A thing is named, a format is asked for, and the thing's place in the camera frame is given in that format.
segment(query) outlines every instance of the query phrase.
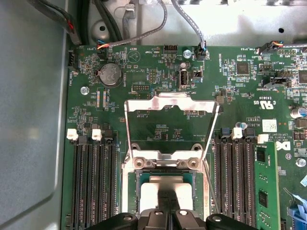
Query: memory chip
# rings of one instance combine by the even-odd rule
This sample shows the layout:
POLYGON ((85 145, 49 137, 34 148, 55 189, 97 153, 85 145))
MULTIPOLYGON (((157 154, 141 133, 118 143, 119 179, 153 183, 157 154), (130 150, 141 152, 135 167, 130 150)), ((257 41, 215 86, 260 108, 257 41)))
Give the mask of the memory chip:
POLYGON ((257 160, 261 162, 265 162, 265 152, 263 150, 257 150, 257 160))
POLYGON ((259 191, 258 197, 259 197, 259 204, 268 207, 268 195, 263 191, 259 191))
POLYGON ((237 74, 246 75, 249 74, 249 65, 247 62, 238 62, 236 64, 237 74))
POLYGON ((307 70, 298 72, 298 81, 300 84, 307 84, 307 70))

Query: chipset chip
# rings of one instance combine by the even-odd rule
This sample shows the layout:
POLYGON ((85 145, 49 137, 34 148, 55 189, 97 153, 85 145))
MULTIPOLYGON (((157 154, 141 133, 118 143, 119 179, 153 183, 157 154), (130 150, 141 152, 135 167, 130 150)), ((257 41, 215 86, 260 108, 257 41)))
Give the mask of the chipset chip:
POLYGON ((307 70, 298 72, 298 81, 300 84, 307 84, 307 70))
POLYGON ((238 62, 236 64, 236 72, 237 74, 249 74, 249 65, 247 62, 238 62))

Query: capacitor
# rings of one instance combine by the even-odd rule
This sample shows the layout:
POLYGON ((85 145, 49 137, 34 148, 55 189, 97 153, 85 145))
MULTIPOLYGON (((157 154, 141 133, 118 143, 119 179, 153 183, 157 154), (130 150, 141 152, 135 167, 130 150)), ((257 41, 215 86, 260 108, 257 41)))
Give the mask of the capacitor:
POLYGON ((180 69, 185 69, 187 67, 187 64, 185 62, 180 63, 180 69))
POLYGON ((291 111, 291 117, 297 119, 299 117, 304 117, 307 115, 307 111, 305 108, 296 108, 291 111))
POLYGON ((237 122, 236 127, 244 130, 248 127, 248 125, 245 122, 237 122))

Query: metal screw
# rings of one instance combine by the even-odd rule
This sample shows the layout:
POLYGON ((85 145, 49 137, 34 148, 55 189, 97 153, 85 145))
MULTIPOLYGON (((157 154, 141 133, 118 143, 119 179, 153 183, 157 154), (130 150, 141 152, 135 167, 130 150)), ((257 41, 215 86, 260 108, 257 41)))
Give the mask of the metal screw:
POLYGON ((145 162, 144 162, 143 159, 136 159, 135 162, 134 162, 134 166, 136 168, 142 168, 142 167, 144 167, 144 164, 145 164, 145 162))
POLYGON ((125 221, 129 221, 129 220, 131 220, 131 219, 132 219, 132 217, 130 217, 130 216, 124 217, 124 220, 125 220, 125 221))
POLYGON ((214 221, 216 221, 216 222, 221 222, 222 221, 222 219, 220 217, 218 217, 218 216, 214 216, 214 217, 212 217, 212 219, 214 221))
POLYGON ((306 160, 303 158, 298 158, 295 163, 298 167, 306 166, 306 160))
POLYGON ((183 51, 183 57, 184 58, 192 57, 192 52, 190 50, 186 49, 185 51, 183 51))
POLYGON ((181 210, 181 211, 179 211, 179 214, 182 215, 182 216, 186 216, 188 214, 188 212, 185 211, 185 210, 181 210))
POLYGON ((88 95, 88 93, 90 92, 90 89, 86 86, 81 87, 80 92, 82 95, 88 95))
POLYGON ((191 159, 189 162, 188 162, 188 166, 189 168, 191 169, 196 169, 198 167, 198 162, 195 160, 195 159, 191 159))

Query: motherboard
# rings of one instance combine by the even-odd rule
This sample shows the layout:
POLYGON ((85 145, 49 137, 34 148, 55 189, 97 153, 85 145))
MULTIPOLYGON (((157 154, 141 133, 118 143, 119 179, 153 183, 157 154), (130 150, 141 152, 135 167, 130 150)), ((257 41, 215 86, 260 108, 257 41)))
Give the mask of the motherboard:
POLYGON ((306 229, 305 50, 198 50, 165 45, 70 51, 63 230, 83 230, 120 212, 139 215, 142 185, 161 176, 192 188, 191 208, 203 220, 220 212, 262 230, 306 229), (206 111, 174 105, 126 116, 127 100, 150 102, 165 93, 216 103, 214 124, 206 111), (125 175, 130 142, 163 154, 206 150, 210 178, 184 167, 125 175))

